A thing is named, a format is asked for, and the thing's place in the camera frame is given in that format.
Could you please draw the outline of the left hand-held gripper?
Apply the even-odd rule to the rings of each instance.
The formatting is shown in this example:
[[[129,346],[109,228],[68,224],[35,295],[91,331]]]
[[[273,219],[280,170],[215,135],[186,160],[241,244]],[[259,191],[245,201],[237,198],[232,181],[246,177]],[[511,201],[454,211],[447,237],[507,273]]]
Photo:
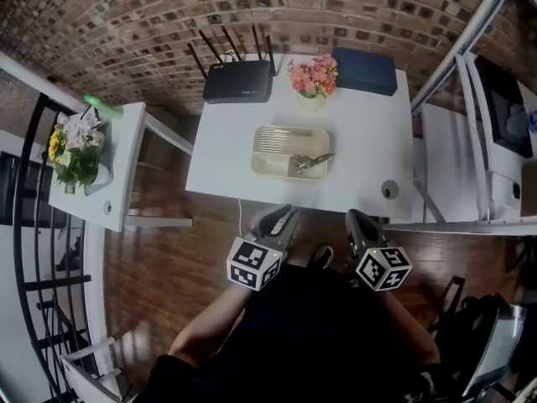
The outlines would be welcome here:
[[[227,278],[261,291],[279,272],[300,219],[300,209],[273,205],[253,216],[248,230],[234,239],[227,256]]]

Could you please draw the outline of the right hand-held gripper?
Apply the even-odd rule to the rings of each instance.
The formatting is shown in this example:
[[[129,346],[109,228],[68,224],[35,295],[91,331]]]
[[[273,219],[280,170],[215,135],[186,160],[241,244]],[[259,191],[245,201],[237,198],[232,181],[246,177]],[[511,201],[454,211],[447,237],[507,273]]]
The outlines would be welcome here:
[[[398,289],[412,270],[404,249],[391,245],[379,223],[357,209],[347,211],[345,225],[352,251],[347,264],[360,282],[374,291]]]

